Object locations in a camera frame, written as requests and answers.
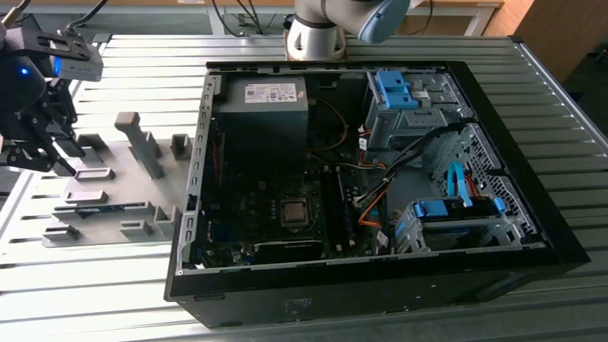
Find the motherboard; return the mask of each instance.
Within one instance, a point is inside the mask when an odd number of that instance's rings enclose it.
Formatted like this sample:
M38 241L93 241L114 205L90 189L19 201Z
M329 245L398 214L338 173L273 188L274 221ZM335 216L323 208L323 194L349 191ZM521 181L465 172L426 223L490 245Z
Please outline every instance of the motherboard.
M210 266L273 264L370 255L371 232L357 226L355 170L227 176L206 248Z

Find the blue plastic latch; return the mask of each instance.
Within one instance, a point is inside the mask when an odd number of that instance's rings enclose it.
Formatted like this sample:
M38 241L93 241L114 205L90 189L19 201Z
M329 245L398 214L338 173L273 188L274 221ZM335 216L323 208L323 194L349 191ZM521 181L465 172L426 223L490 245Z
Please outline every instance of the blue plastic latch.
M505 204L505 200L501 197L497 197L494 199L494 205L497 206L497 209L499 212L506 212L507 211L507 205Z
M421 202L427 217L449 216L449 208L442 200Z
M398 230L395 232L395 236L398 237L399 236L399 233L402 233L402 230L406 228L406 222L402 221L399 227L398 227Z
M417 212L417 217L418 218L425 217L425 210L422 208L421 203L415 204L415 212Z
M379 71L379 90L385 95L387 109L417 109L419 102L413 98L406 82L399 71Z

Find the orange wire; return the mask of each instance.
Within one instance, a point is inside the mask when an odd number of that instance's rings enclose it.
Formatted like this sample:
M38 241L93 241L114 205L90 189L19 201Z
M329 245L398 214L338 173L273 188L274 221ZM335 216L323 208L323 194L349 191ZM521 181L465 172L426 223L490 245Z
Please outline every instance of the orange wire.
M373 167L374 164L366 164L365 160L363 160L363 154L366 153L365 150L362 150L362 153L359 153L359 164L365 167ZM387 165L385 165L383 163L379 163L379 167L382 169L386 169L387 168Z
M482 194L479 192L478 186L475 185L474 179L471 178L470 175L466 175L465 178L467 180L467 183L469 183L471 192L474 193L474 196L481 196Z
M385 189L385 191L381 192L379 196L377 196L377 198L375 198L374 202L371 203L369 209L363 212L363 215L359 218L359 224L365 224L363 222L366 222L366 223L377 223L377 222L366 221L366 216L369 216L370 212L373 211L374 206L377 206L377 203L379 203L379 200L386 195L386 193L387 193L387 189Z

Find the cable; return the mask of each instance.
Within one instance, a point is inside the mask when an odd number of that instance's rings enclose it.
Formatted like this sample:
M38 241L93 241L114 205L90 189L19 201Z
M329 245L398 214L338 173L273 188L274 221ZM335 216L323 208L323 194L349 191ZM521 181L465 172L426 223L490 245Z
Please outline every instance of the cable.
M427 24L425 25L425 28L421 28L418 31L409 33L409 36L413 36L418 33L422 33L422 35L425 35L427 33L429 25L431 24L431 20L434 19L434 8L435 8L434 0L429 0L429 6L430 6L430 10L429 10Z
M257 24L257 26L258 26L258 34L262 34L261 33L261 23L258 22L257 17L251 14L251 12L247 9L246 5L243 4L242 0L237 0L237 2L239 3L241 7L246 11L247 16L251 18L253 22Z
M73 21L66 26L65 31L74 31L75 28L78 28L81 25L86 24L94 18L95 14L98 14L98 12L101 11L102 7L105 7L107 2L109 2L109 0L101 0L98 2L98 5L95 5L94 9L91 10L91 12L89 12L89 14L86 16L83 16L79 20Z
M366 154L366 151L362 150L362 152L359 153L359 164L362 166L367 166L367 167L374 167L374 164L366 164L366 161L363 160L363 155ZM383 163L379 162L379 168L382 169L386 169L387 168L387 165L385 165Z
M271 18L271 20L270 20L270 22L269 22L269 25L266 25L266 27L265 27L265 31L266 31L266 30L270 28L270 26L273 25L273 22L275 21L275 18L277 18L277 14L273 15L273 18Z
M325 162L326 164L349 166L349 167L353 167L359 170L371 170L373 169L373 167L365 167L361 165L350 164L347 162L334 162L331 160L327 160L325 157L322 157L319 154L317 154L315 152L311 152L311 151L310 151L310 154L311 154L311 156L314 156L318 159L318 161Z
M381 226L381 224L378 222L366 221L366 217L369 216L370 212L373 211L374 206L377 205L377 203L379 202L382 197L386 195L386 193L387 193L387 189L383 192L381 192L379 196L377 196L374 202L371 203L371 205L369 206L369 208L363 212L362 216L359 217L359 224L363 224L363 225L378 224L378 226Z
M241 18L239 18L239 16L238 16L237 14L234 14L233 16L235 17L235 19L237 19L245 26L249 26L249 25L250 25L246 21L241 20Z
M330 151L330 150L335 149L337 147L339 147L345 143L346 138L349 137L349 125L346 123L346 119L345 119L343 114L341 114L339 110L326 100L322 100L319 98L318 102L323 103L325 105L327 105L330 107L330 109L334 111L334 113L338 115L338 117L341 118L341 121L343 123L342 125L345 127L345 133L342 134L343 137L342 137L341 141L337 144L334 144L331 146L326 146L326 147L311 148L310 152L323 152L323 151Z
M23 16L23 18L19 19L19 20L15 22L15 25L17 25L17 24L23 24L23 22L25 22L26 20L29 20L30 18L33 18L33 17L34 17L34 16L33 16L31 13L26 14L26 15Z
M222 14L221 14L221 10L218 9L217 0L211 0L211 3L214 4L214 9L217 10L217 14L218 14L218 18L221 20L222 26L225 26L225 28L226 28L226 30L229 31L230 34L233 34L238 38L243 38L246 36L245 33L239 33L239 34L234 33L234 31L230 29L227 23L225 22L225 19L223 19Z
M251 6L251 11L254 12L254 16L257 17L258 30L261 31L259 34L265 34L263 28L261 26L261 18L258 16L257 7L254 6L254 1L253 0L250 0L250 6Z
M389 164L385 177L381 183L366 194L355 198L355 205L361 205L374 194L382 191L395 179L398 173L397 169L409 164L425 152L425 146L441 135L457 132L466 127L466 123L451 123L446 127L435 128L431 132L423 135L410 146L399 153L398 157Z

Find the black cable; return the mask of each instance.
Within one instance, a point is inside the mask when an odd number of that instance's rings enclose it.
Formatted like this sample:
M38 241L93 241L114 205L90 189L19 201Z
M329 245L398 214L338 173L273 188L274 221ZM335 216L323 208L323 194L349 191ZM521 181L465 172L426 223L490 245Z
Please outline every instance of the black cable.
M234 31L230 29L227 23L225 22L225 19L223 19L222 14L221 14L221 10L218 9L217 0L211 0L211 3L214 4L214 9L217 10L217 14L218 14L218 18L221 19L222 26L225 26L225 28L226 28L226 30L229 31L230 34L233 34L238 38L243 38L246 35L243 33L239 33L239 34L234 33Z
M26 20L29 20L31 17L34 17L30 13L23 16L22 19L19 19L14 25L22 24Z
M251 14L250 10L247 9L246 5L243 4L242 0L237 0L237 2L239 3L241 7L243 8L243 10L246 11L246 14L247 16L251 18L253 22L257 24L257 27L258 27L258 34L261 34L261 25L258 23L258 20L257 20L257 17Z
M254 6L254 1L253 0L250 0L250 6L251 6L251 10L254 12L254 16L257 16L258 30L261 31L259 34L265 34L263 28L261 26L261 18L258 16L257 7Z
M25 11L26 8L30 6L30 2L33 2L33 0L23 0L18 6L18 10Z
M83 16L79 20L73 21L66 26L65 31L74 31L75 28L78 28L81 25L86 24L91 20L91 18L94 18L95 14L98 14L98 12L101 11L102 7L105 7L107 2L109 2L109 0L101 0L98 2L98 5L95 5L94 9L91 10L91 12L89 12L89 14L86 16Z
M273 25L273 22L275 21L275 18L277 18L277 14L273 16L269 25L266 25L265 31L266 31L266 30L270 28L270 26Z
M407 165L413 160L421 157L422 153L425 152L426 145L441 135L458 132L465 129L467 123L451 123L446 127L435 128L431 132L423 135L403 151L399 153L398 157L393 160L393 162L387 165L387 170L385 173L385 177L378 185L370 190L366 194L363 194L357 202L363 203L374 194L379 193L385 190L385 188L391 184L393 180L395 179L398 172L397 169L402 166Z
M429 0L429 6L430 6L430 10L429 10L427 24L425 25L425 28L421 28L418 31L409 33L409 36L415 35L418 33L422 33L422 35L425 35L427 33L429 25L431 24L431 20L434 19L434 8L435 8L434 0Z
M249 26L249 25L250 25L246 21L241 20L241 18L239 18L239 16L238 16L237 14L234 14L233 16L235 17L235 19L237 19L245 26Z

